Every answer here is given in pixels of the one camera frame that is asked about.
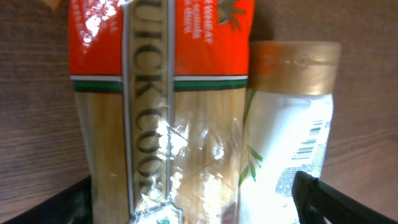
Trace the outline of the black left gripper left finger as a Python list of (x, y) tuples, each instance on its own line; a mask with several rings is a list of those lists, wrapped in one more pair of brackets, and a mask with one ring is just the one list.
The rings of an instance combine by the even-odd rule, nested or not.
[(73, 184), (4, 224), (92, 224), (91, 177)]

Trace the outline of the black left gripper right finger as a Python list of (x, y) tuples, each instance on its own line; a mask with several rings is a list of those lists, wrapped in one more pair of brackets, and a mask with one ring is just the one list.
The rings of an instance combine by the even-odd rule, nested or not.
[(397, 224), (304, 171), (295, 175), (292, 196), (301, 224)]

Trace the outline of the white tube with gold cap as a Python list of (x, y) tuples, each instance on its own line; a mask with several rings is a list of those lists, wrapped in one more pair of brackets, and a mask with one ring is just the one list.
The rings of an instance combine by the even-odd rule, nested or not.
[(250, 44), (241, 224), (298, 222), (292, 186), (298, 171), (322, 173), (340, 53), (336, 42)]

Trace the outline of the orange spaghetti packet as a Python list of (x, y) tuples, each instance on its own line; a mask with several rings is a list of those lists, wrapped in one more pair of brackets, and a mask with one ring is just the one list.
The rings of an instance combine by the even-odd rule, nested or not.
[(70, 0), (93, 223), (236, 223), (254, 6)]

